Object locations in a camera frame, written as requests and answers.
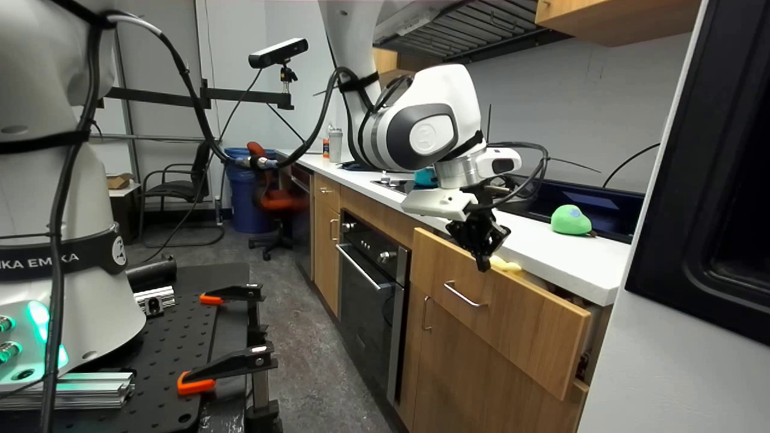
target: oven door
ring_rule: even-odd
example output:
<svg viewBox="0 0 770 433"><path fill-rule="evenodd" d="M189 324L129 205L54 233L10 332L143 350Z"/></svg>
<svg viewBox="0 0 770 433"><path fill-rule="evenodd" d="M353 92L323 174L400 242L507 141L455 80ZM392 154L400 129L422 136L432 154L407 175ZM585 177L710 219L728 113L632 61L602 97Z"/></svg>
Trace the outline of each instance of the oven door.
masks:
<svg viewBox="0 0 770 433"><path fill-rule="evenodd" d="M400 322L403 289L385 277L349 242L336 246L341 254L339 273L339 326L362 383L377 400L395 402Z"/></svg>

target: drawer handle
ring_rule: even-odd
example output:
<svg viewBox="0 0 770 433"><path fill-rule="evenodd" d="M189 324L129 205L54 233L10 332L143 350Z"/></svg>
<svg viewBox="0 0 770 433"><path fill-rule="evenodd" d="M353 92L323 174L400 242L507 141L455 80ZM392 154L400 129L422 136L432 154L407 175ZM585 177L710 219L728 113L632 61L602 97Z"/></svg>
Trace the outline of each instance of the drawer handle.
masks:
<svg viewBox="0 0 770 433"><path fill-rule="evenodd" d="M329 239L332 239L332 242L339 240L339 236L335 236L336 222L339 222L339 219L329 219Z"/></svg>
<svg viewBox="0 0 770 433"><path fill-rule="evenodd" d="M432 332L428 320L428 305L430 305L430 295L422 299L422 332Z"/></svg>
<svg viewBox="0 0 770 433"><path fill-rule="evenodd" d="M459 293L456 289L455 289L455 282L445 282L442 284L442 289L445 290L449 290L451 295L456 295L461 303L466 303L468 308L483 308L483 303L477 303L477 301L472 301L468 295L463 295L463 293Z"/></svg>

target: oven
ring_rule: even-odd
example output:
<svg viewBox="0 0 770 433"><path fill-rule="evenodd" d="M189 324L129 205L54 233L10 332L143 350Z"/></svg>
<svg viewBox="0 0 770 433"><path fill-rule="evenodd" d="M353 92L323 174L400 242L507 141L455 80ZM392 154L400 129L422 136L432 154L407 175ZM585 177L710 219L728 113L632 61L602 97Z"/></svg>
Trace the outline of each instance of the oven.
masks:
<svg viewBox="0 0 770 433"><path fill-rule="evenodd" d="M377 402L396 403L407 317L409 247L350 214L339 239L339 329Z"/></svg>

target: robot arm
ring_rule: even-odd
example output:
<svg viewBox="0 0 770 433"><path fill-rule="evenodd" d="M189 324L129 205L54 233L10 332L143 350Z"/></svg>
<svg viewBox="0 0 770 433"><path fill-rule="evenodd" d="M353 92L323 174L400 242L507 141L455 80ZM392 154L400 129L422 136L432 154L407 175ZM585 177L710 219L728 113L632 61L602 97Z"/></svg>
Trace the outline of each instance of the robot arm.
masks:
<svg viewBox="0 0 770 433"><path fill-rule="evenodd" d="M478 205L478 184L521 165L514 148L485 146L473 81L461 65L438 65L414 74L395 100L379 89L373 65L373 36L385 0L319 0L326 44L339 71L349 117L349 148L377 170L434 168L438 188L414 189L402 206L442 216L459 246L480 269L504 240L507 228Z"/></svg>

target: robot camera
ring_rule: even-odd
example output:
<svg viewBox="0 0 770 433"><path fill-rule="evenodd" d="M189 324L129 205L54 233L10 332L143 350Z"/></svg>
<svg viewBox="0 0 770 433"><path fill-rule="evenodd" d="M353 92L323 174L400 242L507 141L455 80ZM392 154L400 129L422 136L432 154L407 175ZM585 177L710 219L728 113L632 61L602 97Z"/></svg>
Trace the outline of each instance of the robot camera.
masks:
<svg viewBox="0 0 770 433"><path fill-rule="evenodd" d="M261 51L255 51L248 56L248 65L260 70L260 68L268 68L268 65L284 65L288 58L305 52L307 51L307 41L305 39L288 39L273 45L266 45Z"/></svg>

